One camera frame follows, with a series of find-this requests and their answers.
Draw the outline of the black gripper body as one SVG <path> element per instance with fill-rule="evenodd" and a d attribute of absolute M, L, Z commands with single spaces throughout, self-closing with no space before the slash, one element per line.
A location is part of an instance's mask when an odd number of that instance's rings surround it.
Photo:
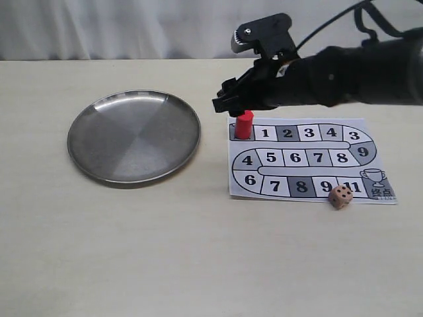
<path fill-rule="evenodd" d="M 262 61 L 221 84 L 212 100 L 215 112 L 240 116 L 246 111 L 282 106 L 330 106 L 330 58 Z"/>

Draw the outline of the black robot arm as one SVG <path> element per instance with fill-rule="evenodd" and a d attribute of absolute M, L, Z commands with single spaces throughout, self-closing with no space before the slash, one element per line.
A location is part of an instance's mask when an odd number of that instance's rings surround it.
<path fill-rule="evenodd" d="M 255 61 L 238 79 L 223 82 L 212 100 L 215 112 L 234 118 L 247 110 L 351 103 L 422 105 L 422 37 L 328 46 L 290 61 Z"/>

